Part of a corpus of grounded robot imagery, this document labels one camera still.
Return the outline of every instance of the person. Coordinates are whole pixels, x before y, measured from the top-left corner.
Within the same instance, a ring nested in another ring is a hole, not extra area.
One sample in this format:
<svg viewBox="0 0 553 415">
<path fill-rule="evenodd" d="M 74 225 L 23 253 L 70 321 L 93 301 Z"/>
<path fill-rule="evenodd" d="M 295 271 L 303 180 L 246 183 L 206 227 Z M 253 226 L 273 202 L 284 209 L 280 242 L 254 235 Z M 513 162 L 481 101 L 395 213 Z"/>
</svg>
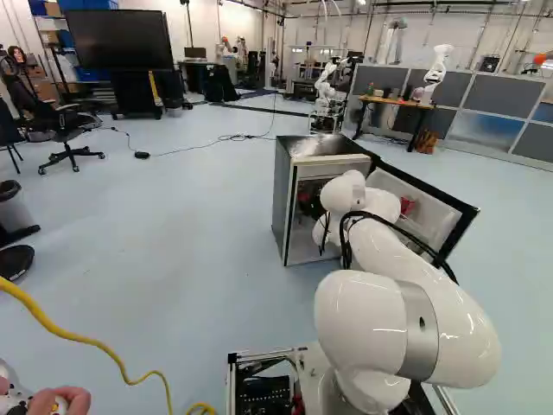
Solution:
<svg viewBox="0 0 553 415">
<path fill-rule="evenodd" d="M 10 383 L 0 377 L 0 395 L 10 389 Z M 42 389 L 29 401 L 27 415 L 49 415 L 55 403 L 55 397 L 61 396 L 68 403 L 67 415 L 86 415 L 92 402 L 91 394 L 82 387 L 64 386 L 55 389 Z"/>
</svg>

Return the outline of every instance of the office chair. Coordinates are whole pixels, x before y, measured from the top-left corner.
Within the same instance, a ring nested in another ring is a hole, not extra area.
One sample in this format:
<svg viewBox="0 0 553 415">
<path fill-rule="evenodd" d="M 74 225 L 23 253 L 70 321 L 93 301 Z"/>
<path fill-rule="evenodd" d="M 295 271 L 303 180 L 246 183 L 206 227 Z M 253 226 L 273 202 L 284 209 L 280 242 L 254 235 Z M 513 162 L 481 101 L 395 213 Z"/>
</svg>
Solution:
<svg viewBox="0 0 553 415">
<path fill-rule="evenodd" d="M 63 105 L 57 108 L 51 106 L 53 101 L 40 101 L 22 83 L 19 76 L 4 74 L 4 83 L 10 93 L 14 106 L 20 113 L 29 112 L 34 117 L 24 121 L 24 127 L 30 131 L 54 131 L 56 134 L 52 141 L 63 143 L 65 149 L 60 153 L 52 153 L 48 163 L 38 168 L 39 175 L 46 175 L 46 168 L 53 166 L 69 158 L 73 165 L 73 171 L 78 172 L 79 166 L 75 162 L 75 156 L 97 156 L 105 158 L 102 152 L 90 151 L 88 146 L 80 149 L 72 149 L 67 143 L 85 131 L 90 131 L 102 124 L 102 121 L 91 114 L 78 112 L 80 104 Z"/>
</svg>

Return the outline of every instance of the fridge door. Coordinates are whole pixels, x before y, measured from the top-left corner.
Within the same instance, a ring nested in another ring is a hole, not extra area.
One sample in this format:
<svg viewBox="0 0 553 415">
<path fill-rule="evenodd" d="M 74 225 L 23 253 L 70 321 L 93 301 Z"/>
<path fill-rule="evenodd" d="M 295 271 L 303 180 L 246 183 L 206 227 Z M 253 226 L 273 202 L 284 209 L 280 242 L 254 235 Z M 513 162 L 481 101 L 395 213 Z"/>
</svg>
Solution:
<svg viewBox="0 0 553 415">
<path fill-rule="evenodd" d="M 402 215 L 397 225 L 426 242 L 444 259 L 480 211 L 382 160 L 377 161 L 366 185 L 396 195 L 402 202 Z M 421 253 L 418 246 L 398 236 L 413 251 Z M 430 261 L 428 254 L 423 253 L 423 257 Z"/>
</svg>

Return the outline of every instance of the computer monitor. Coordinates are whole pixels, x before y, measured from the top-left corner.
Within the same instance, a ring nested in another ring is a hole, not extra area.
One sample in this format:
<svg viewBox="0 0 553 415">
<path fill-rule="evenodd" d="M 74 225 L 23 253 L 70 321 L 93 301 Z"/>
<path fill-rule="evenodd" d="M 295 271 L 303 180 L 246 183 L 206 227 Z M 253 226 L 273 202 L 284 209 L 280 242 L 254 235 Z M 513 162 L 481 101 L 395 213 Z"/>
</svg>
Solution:
<svg viewBox="0 0 553 415">
<path fill-rule="evenodd" d="M 66 10 L 79 63 L 111 70 L 172 69 L 165 15 L 158 10 Z"/>
<path fill-rule="evenodd" d="M 348 50 L 347 51 L 347 57 L 348 58 L 354 58 L 356 56 L 363 56 L 363 52 L 355 52 L 354 50 Z"/>
<path fill-rule="evenodd" d="M 207 58 L 205 48 L 184 48 L 185 58 Z"/>
</svg>

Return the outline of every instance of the orange object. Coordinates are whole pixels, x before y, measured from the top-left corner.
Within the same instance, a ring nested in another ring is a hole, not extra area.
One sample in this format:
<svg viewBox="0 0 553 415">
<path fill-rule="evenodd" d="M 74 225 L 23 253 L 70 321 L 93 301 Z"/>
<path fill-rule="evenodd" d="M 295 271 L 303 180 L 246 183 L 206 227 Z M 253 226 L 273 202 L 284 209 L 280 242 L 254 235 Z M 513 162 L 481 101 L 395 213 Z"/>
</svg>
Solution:
<svg viewBox="0 0 553 415">
<path fill-rule="evenodd" d="M 543 63 L 547 60 L 547 57 L 545 56 L 545 54 L 537 54 L 536 56 L 534 56 L 534 63 L 536 65 L 543 65 Z"/>
</svg>

